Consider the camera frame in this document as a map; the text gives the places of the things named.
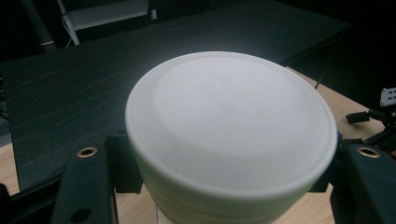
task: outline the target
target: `dark tabletop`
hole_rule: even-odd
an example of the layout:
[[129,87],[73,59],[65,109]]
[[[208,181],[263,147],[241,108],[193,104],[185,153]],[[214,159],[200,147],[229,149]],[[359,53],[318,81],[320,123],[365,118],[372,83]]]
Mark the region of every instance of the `dark tabletop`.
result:
[[248,1],[3,63],[20,188],[61,172],[70,150],[124,129],[129,93],[159,63],[222,50],[288,65],[347,27],[276,1]]

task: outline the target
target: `white container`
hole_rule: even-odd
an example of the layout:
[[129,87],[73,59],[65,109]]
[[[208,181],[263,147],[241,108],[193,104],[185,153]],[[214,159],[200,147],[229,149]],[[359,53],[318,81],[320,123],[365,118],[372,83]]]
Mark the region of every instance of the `white container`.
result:
[[326,170],[337,140],[313,87],[232,52],[150,70],[129,96],[126,127],[148,192],[180,224],[273,221]]

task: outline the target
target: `dark background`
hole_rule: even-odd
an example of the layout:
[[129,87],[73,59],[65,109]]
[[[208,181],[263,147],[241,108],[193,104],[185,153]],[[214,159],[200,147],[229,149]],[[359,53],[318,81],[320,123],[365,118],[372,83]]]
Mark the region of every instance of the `dark background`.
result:
[[[56,48],[64,48],[70,40],[65,31],[56,0],[32,0],[39,16],[48,29]],[[77,9],[83,4],[103,4],[108,0],[69,0],[67,7]],[[127,30],[149,26],[152,23],[176,20],[247,0],[151,0],[158,19],[136,18],[78,31],[81,42],[93,41]],[[322,80],[323,84],[346,97],[369,108],[379,106],[383,88],[396,87],[393,62],[395,60],[395,7],[386,1],[330,1],[330,0],[279,0],[353,24],[352,29],[340,41],[335,56]],[[48,53],[40,46],[32,23],[20,1],[0,0],[0,63]],[[332,54],[330,45],[300,60],[291,67],[318,79]],[[3,93],[0,94],[0,109],[6,111]],[[7,122],[0,118],[0,136],[9,134]]]

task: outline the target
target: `brass ring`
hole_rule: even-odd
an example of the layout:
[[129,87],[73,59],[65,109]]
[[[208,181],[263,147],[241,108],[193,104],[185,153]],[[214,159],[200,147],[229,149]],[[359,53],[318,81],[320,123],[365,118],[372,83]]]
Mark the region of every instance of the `brass ring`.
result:
[[80,158],[87,158],[93,156],[97,151],[98,149],[96,147],[84,147],[77,153],[77,156]]
[[381,156],[381,154],[379,154],[379,152],[377,152],[376,150],[370,149],[368,147],[359,147],[358,152],[366,157],[370,157],[370,158],[379,158]]

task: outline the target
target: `wooden surface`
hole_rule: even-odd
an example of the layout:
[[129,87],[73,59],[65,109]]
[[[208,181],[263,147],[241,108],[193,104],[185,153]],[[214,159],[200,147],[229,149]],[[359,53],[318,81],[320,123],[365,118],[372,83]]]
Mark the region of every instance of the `wooden surface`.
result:
[[59,174],[71,150],[124,129],[134,84],[166,60],[232,51],[284,65],[348,27],[277,1],[244,1],[0,64],[20,188]]
[[[312,84],[312,86],[315,85],[315,81],[308,77],[302,77]],[[383,130],[382,124],[376,120],[355,125],[348,124],[345,119],[346,114],[366,111],[367,108],[322,85],[318,87],[318,92],[332,109],[338,131],[345,138],[365,139]],[[19,191],[12,145],[0,147],[0,182],[6,184],[12,194]],[[331,191],[332,186],[329,186],[326,193],[306,193],[302,199],[275,223],[334,223],[329,201]],[[142,193],[139,195],[117,194],[117,205],[121,224],[155,223],[154,203],[146,188],[143,188]]]

